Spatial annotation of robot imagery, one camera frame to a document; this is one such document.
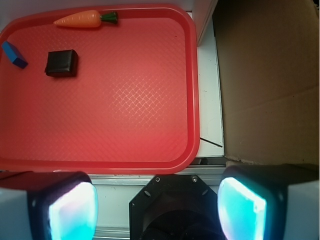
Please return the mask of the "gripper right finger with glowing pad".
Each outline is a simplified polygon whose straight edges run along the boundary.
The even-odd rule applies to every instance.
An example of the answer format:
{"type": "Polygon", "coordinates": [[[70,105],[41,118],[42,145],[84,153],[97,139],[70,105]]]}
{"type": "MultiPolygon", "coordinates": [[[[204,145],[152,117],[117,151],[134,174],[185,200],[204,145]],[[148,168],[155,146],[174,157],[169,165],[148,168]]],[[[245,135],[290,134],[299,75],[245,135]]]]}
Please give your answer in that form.
{"type": "Polygon", "coordinates": [[[227,240],[318,240],[319,166],[315,164],[226,167],[217,210],[227,240]]]}

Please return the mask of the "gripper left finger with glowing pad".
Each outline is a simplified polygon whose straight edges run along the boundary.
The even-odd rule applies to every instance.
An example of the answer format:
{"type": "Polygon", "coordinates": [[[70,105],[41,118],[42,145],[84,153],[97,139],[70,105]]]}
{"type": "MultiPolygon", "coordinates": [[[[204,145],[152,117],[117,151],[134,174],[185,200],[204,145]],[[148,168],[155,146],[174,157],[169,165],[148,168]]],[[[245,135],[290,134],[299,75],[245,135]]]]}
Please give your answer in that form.
{"type": "Polygon", "coordinates": [[[2,240],[92,240],[98,193],[77,172],[0,173],[2,240]]]}

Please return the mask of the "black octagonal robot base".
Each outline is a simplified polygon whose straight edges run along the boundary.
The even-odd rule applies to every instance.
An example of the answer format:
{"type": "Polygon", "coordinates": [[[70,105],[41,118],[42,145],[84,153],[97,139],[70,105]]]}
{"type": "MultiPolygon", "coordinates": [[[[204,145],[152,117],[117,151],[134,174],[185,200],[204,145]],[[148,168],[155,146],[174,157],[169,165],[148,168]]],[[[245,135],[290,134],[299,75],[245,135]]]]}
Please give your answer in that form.
{"type": "Polygon", "coordinates": [[[131,240],[223,240],[217,194],[197,175],[156,175],[129,202],[131,240]]]}

